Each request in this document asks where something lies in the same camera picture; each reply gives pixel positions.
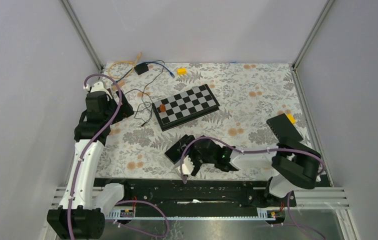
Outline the small black network switch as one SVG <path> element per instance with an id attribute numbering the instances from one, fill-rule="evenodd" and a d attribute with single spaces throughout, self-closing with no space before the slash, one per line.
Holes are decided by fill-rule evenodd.
<path id="1" fill-rule="evenodd" d="M 176 164 L 180 159 L 183 151 L 187 145 L 195 139 L 193 135 L 185 134 L 176 143 L 174 143 L 168 150 L 165 151 L 165 156 L 173 163 Z"/>

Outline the black power adapter with cable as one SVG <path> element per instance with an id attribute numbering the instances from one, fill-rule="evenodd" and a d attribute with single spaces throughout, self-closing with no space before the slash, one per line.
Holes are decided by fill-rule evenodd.
<path id="1" fill-rule="evenodd" d="M 160 61 L 160 60 L 157 60 L 157 61 L 146 61 L 146 62 L 142 62 L 142 63 L 139 63 L 137 66 L 136 66 L 136 73 L 138 75 L 141 75 L 147 71 L 150 70 L 149 66 L 150 65 L 158 65 L 161 67 L 161 70 L 160 70 L 160 73 L 154 77 L 153 80 L 151 80 L 150 82 L 148 82 L 142 90 L 140 89 L 137 89 L 137 88 L 134 88 L 134 89 L 131 89 L 129 91 L 127 91 L 125 94 L 128 94 L 128 93 L 131 93 L 131 92 L 138 92 L 141 94 L 140 96 L 140 99 L 141 99 L 141 103 L 137 106 L 137 109 L 134 113 L 134 118 L 135 119 L 138 119 L 138 120 L 142 120 L 143 123 L 141 124 L 141 127 L 144 127 L 151 119 L 152 119 L 152 99 L 150 97 L 150 95 L 146 92 L 148 86 L 150 84 L 152 84 L 165 70 L 166 70 L 166 66 L 165 64 Z M 141 116 L 138 116 L 138 114 L 142 114 L 144 111 L 149 111 L 149 117 L 147 120 L 144 120 Z"/>

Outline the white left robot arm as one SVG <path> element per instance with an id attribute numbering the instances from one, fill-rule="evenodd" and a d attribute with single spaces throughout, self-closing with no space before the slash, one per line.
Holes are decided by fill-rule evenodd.
<path id="1" fill-rule="evenodd" d="M 72 170 L 58 207 L 50 209 L 46 220 L 62 240 L 99 239 L 106 217 L 116 203 L 129 204 L 132 192 L 120 183 L 108 183 L 93 195 L 96 171 L 106 146 L 111 125 L 135 112 L 121 90 L 111 92 L 101 81 L 85 86 L 86 109 L 74 129 Z"/>

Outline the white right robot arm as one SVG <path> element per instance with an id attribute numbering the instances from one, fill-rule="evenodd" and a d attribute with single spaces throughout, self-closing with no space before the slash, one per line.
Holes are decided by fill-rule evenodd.
<path id="1" fill-rule="evenodd" d="M 238 149 L 214 137 L 201 136 L 184 144 L 178 158 L 178 171 L 184 183 L 196 174 L 203 164 L 212 164 L 223 171 L 241 171 L 250 168 L 270 168 L 277 174 L 268 180 L 264 201 L 278 205 L 294 190 L 312 190 L 318 176 L 325 170 L 321 155 L 312 148 L 288 137 L 275 147 L 265 149 Z"/>

